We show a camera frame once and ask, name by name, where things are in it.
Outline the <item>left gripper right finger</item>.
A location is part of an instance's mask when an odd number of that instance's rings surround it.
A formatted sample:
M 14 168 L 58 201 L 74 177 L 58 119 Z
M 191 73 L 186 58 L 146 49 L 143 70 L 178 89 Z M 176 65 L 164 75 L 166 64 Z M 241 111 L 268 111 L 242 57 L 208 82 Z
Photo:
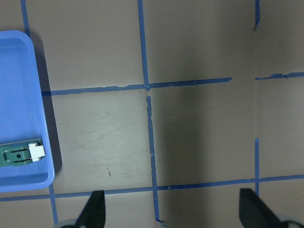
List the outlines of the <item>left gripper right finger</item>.
M 239 192 L 239 219 L 244 228 L 285 227 L 285 223 L 249 188 L 241 188 Z

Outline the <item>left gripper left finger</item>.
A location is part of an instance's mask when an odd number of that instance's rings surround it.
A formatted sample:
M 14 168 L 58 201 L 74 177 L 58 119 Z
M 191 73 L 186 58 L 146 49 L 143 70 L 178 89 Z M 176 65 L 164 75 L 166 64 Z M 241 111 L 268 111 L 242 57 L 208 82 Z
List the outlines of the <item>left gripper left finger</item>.
M 103 228 L 105 226 L 105 194 L 103 190 L 93 191 L 80 216 L 77 228 Z

